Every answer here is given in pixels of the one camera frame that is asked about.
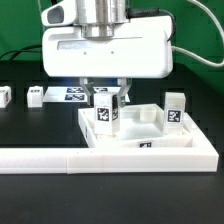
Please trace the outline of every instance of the small white box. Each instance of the small white box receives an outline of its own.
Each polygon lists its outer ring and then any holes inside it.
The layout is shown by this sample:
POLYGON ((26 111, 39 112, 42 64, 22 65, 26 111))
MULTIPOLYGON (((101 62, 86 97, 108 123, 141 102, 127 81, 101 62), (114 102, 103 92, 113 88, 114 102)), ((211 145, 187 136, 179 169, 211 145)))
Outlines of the small white box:
POLYGON ((43 87, 30 87, 27 93, 28 107, 42 107, 43 105, 43 87))
POLYGON ((182 134, 186 98, 184 93, 166 93, 164 108, 164 134, 182 134))
POLYGON ((120 129, 117 94, 99 92, 94 94, 95 134, 113 135, 120 129))
POLYGON ((0 87, 0 108, 5 108, 11 99, 11 88, 9 86, 0 87))

